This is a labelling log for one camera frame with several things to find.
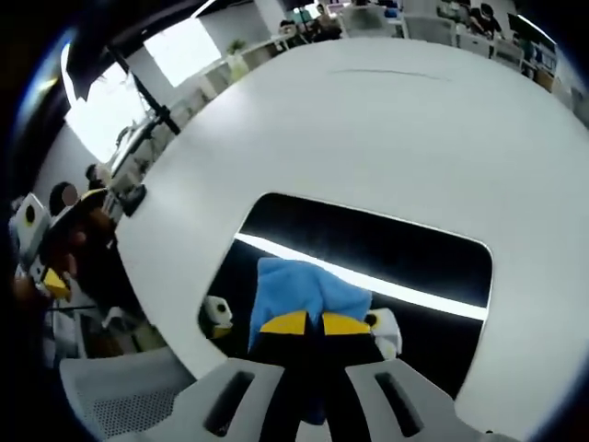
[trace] round table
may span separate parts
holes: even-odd
[[[295,48],[223,92],[147,175],[118,229],[145,313],[196,378],[225,356],[197,314],[267,192],[484,243],[489,316],[458,415],[533,434],[589,345],[589,136],[547,91],[494,61],[421,41]]]

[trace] blue cloth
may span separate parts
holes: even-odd
[[[324,311],[364,320],[372,292],[343,282],[314,264],[261,258],[258,261],[258,291],[251,312],[248,349],[261,327],[278,316],[306,310],[317,325]]]

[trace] window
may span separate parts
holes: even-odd
[[[144,120],[148,109],[133,77],[114,64],[92,83],[87,100],[77,100],[65,120],[90,153],[106,163],[117,149],[119,133]]]
[[[213,39],[196,18],[160,32],[144,46],[173,87],[221,58]]]

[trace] light strip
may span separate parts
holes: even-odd
[[[67,100],[70,102],[70,106],[73,108],[75,106],[75,91],[74,91],[74,83],[72,79],[67,74],[67,58],[70,53],[70,43],[66,43],[64,48],[62,49],[62,56],[61,56],[61,66],[62,66],[62,78],[64,79],[64,87],[65,87],[65,95],[67,96]]]
[[[377,292],[388,297],[394,297],[395,299],[409,302],[418,306],[433,308],[446,313],[472,318],[473,320],[485,320],[487,318],[486,308],[471,306],[463,302],[446,299],[445,297],[437,297],[435,295],[423,293],[418,290],[413,290],[412,288],[388,283],[366,274],[344,269],[339,265],[318,260],[317,258],[305,255],[300,251],[289,249],[264,238],[237,233],[236,239],[245,242],[246,244],[249,244],[256,249],[263,250],[285,260],[310,262],[332,274],[335,274],[341,280],[349,284],[356,285],[372,292]]]
[[[202,5],[201,7],[199,7],[192,15],[191,18],[196,18],[198,17],[207,7],[209,7],[210,5],[212,5],[214,2],[216,2],[216,0],[207,0],[204,5]]]
[[[544,32],[542,29],[540,29],[538,26],[536,26],[534,23],[532,23],[530,20],[528,20],[527,18],[525,18],[524,16],[519,16],[525,23],[527,23],[528,25],[530,25],[532,28],[534,28],[535,30],[537,30],[538,32],[540,32],[544,37],[546,37],[547,39],[549,39],[550,41],[552,41],[554,44],[557,44],[557,42],[555,42],[546,32]]]

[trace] desk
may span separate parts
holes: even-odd
[[[202,297],[267,192],[480,240],[490,314],[456,409],[526,439],[587,357],[588,146],[550,94],[473,53],[403,39],[302,46],[188,123],[122,219],[119,249],[148,319],[201,378],[225,360],[199,330]]]

